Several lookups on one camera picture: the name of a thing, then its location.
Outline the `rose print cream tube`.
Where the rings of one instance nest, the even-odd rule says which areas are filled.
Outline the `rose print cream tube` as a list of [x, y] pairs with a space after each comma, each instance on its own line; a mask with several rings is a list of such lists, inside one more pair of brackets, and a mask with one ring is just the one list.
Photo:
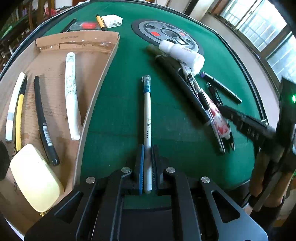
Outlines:
[[214, 118], [214, 123], [215, 126], [218, 129], [219, 135], [220, 137], [226, 139], [226, 140], [230, 140], [231, 138], [231, 128], [229, 126], [229, 124], [227, 123], [227, 121], [224, 119], [224, 117], [222, 116], [220, 110], [217, 108], [217, 106], [215, 105], [215, 103], [210, 99], [210, 97], [208, 96], [208, 94], [201, 89], [201, 91], [203, 92], [206, 101], [208, 102], [210, 111], [213, 115]]

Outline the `white pen with teal cap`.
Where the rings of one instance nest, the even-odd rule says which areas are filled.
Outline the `white pen with teal cap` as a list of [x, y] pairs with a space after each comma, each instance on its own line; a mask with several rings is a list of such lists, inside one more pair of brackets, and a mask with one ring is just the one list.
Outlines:
[[144, 191], [152, 191], [152, 117], [151, 117], [151, 77], [142, 77], [144, 84]]

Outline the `black tube with label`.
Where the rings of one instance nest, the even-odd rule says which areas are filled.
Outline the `black tube with label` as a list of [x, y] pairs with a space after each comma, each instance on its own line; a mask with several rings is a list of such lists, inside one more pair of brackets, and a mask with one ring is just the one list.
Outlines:
[[35, 105], [38, 118], [39, 133], [42, 141], [43, 148], [45, 150], [48, 161], [53, 166], [58, 166], [60, 164], [60, 159], [53, 145], [52, 139], [50, 137], [48, 125], [43, 111], [43, 105], [41, 100], [40, 91], [40, 78], [35, 76], [34, 78], [34, 93], [35, 93]]

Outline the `cream rounded plastic case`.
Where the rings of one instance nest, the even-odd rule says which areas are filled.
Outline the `cream rounded plastic case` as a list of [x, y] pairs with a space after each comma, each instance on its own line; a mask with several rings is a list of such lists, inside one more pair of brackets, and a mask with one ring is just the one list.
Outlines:
[[32, 144], [16, 153], [10, 169], [23, 196], [39, 213], [48, 211], [64, 193], [62, 183]]

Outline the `long white tube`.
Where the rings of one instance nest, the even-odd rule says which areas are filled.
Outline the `long white tube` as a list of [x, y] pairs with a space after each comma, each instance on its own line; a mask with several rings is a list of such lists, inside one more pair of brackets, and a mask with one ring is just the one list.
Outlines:
[[65, 103], [70, 137], [73, 141], [80, 140], [82, 126], [78, 106], [78, 96], [75, 76], [75, 53], [66, 55], [65, 65]]

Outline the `yellow black pen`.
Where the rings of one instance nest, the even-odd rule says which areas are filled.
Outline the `yellow black pen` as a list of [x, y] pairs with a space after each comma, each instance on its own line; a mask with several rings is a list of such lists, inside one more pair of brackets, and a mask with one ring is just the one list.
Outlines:
[[25, 76], [24, 81], [22, 83], [20, 93], [18, 95], [18, 104], [16, 109], [16, 125], [15, 125], [15, 137], [16, 137], [16, 152], [18, 152], [22, 148], [21, 141], [21, 120], [22, 120], [22, 108], [23, 108], [23, 100], [26, 92], [28, 77]]

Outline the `white slim pen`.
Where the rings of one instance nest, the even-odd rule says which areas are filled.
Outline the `white slim pen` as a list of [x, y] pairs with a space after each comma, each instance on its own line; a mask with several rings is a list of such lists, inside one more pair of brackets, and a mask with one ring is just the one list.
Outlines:
[[11, 142], [13, 140], [13, 124], [14, 124], [14, 116], [16, 111], [16, 104], [18, 101], [18, 96], [23, 84], [23, 80], [25, 78], [25, 74], [21, 72], [17, 78], [15, 87], [13, 89], [13, 93], [11, 95], [11, 100], [8, 109], [8, 115], [6, 118], [6, 135], [5, 139], [7, 142]]

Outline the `clear barrel black gel pen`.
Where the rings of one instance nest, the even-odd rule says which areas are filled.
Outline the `clear barrel black gel pen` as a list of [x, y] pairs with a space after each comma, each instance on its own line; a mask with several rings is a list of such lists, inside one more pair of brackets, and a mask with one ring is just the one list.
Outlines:
[[222, 154], [225, 154], [225, 148], [224, 148], [224, 144], [222, 142], [222, 138], [220, 137], [219, 133], [218, 133], [218, 129], [215, 126], [214, 123], [214, 117], [213, 114], [211, 113], [211, 109], [209, 107], [209, 104], [205, 98], [205, 95], [203, 94], [203, 91], [201, 89], [201, 87], [199, 86], [199, 84], [197, 83], [195, 77], [192, 75], [191, 69], [185, 67], [183, 69], [184, 75], [187, 79], [187, 81], [189, 82], [189, 84], [191, 85], [192, 89], [194, 90], [195, 94], [197, 95], [199, 101], [201, 102], [204, 110], [207, 113], [207, 116], [209, 117], [210, 120], [210, 125], [213, 129], [214, 135], [217, 138], [218, 144], [219, 144], [219, 150]]

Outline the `black clear ballpoint pen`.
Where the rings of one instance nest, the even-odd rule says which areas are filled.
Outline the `black clear ballpoint pen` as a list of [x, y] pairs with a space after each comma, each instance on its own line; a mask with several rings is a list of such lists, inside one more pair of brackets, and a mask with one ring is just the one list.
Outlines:
[[[223, 102], [218, 94], [218, 91], [216, 89], [216, 87], [214, 87], [212, 84], [210, 84], [209, 82], [207, 82], [207, 87], [208, 87], [208, 90], [211, 94], [211, 97], [212, 97], [212, 101], [215, 103], [215, 106], [220, 107], [220, 106], [223, 106]], [[224, 117], [222, 117], [223, 120], [226, 122], [227, 124], [227, 128], [229, 128], [230, 132], [229, 132], [229, 137], [222, 137], [222, 140], [223, 140], [223, 144], [225, 144], [227, 147], [227, 151], [230, 151], [230, 149], [232, 149], [233, 151], [235, 150], [235, 143], [234, 143], [234, 138], [233, 138], [233, 134], [231, 132], [231, 128], [230, 128], [230, 125], [229, 125], [229, 122], [227, 120], [225, 120]]]

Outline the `large white bottle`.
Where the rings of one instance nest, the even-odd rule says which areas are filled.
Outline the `large white bottle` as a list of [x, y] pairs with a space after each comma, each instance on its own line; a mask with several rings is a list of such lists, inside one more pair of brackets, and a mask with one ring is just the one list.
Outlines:
[[174, 44], [167, 40], [162, 40], [159, 44], [159, 49], [170, 55], [175, 60], [189, 67], [192, 70], [194, 76], [199, 74], [204, 66], [204, 56], [183, 45]]

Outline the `brown cardboard box tray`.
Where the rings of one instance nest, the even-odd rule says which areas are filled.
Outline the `brown cardboard box tray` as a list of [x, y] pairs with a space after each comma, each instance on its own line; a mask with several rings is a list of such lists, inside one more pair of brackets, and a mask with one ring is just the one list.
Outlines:
[[[43, 148], [35, 106], [34, 78], [40, 79], [41, 101], [49, 134], [60, 159], [53, 172], [65, 194], [79, 182], [82, 157], [93, 109], [104, 78], [118, 49], [117, 32], [86, 30], [53, 34], [34, 40], [1, 78], [1, 141], [6, 140], [6, 119], [11, 95], [20, 73], [27, 76], [22, 108], [22, 144]], [[82, 125], [79, 140], [70, 136], [65, 98], [66, 56], [75, 54], [76, 90]]]

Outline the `round grey table control panel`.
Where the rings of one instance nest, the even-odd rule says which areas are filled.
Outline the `round grey table control panel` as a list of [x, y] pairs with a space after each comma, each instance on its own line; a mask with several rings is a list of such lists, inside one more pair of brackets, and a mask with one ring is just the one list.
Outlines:
[[139, 19], [132, 23], [132, 30], [139, 37], [157, 47], [162, 40], [167, 40], [204, 55], [201, 44], [187, 32], [163, 21]]

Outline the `white small card box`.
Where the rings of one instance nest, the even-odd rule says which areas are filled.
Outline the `white small card box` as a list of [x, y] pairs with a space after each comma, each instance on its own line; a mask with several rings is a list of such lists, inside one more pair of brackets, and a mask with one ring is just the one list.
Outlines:
[[104, 25], [107, 28], [119, 27], [122, 25], [122, 21], [123, 21], [123, 18], [117, 15], [107, 15], [107, 16], [102, 16], [101, 18], [104, 22]]

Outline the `red clear packet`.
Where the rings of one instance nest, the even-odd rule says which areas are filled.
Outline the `red clear packet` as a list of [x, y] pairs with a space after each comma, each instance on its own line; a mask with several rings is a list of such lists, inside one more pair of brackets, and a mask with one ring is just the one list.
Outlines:
[[101, 30], [101, 28], [98, 22], [75, 22], [69, 28], [69, 31], [83, 30]]

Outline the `orange black marker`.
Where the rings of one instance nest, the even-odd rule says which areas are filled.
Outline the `orange black marker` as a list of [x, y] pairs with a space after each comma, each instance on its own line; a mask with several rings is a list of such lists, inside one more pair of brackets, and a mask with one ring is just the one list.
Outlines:
[[96, 15], [96, 20], [97, 20], [97, 22], [98, 22], [98, 24], [100, 26], [100, 29], [102, 31], [105, 31], [106, 30], [106, 27], [105, 27], [104, 22], [103, 22], [103, 20], [102, 20], [102, 18], [101, 18], [100, 15]]

